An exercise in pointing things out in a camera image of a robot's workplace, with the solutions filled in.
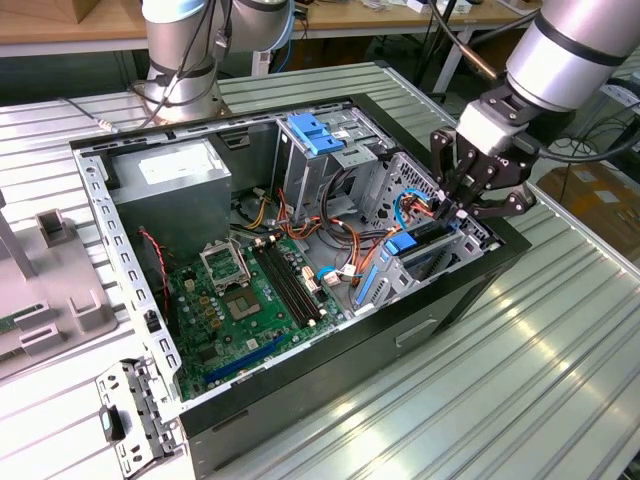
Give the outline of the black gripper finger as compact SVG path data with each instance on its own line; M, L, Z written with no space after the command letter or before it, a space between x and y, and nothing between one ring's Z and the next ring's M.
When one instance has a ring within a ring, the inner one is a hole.
M449 127L430 134L431 172L444 196L451 201L465 201L468 188L464 185L469 161L459 159L457 133Z
M458 208L476 219L504 218L526 213L537 203L526 184L513 187L504 199L481 199L461 202Z

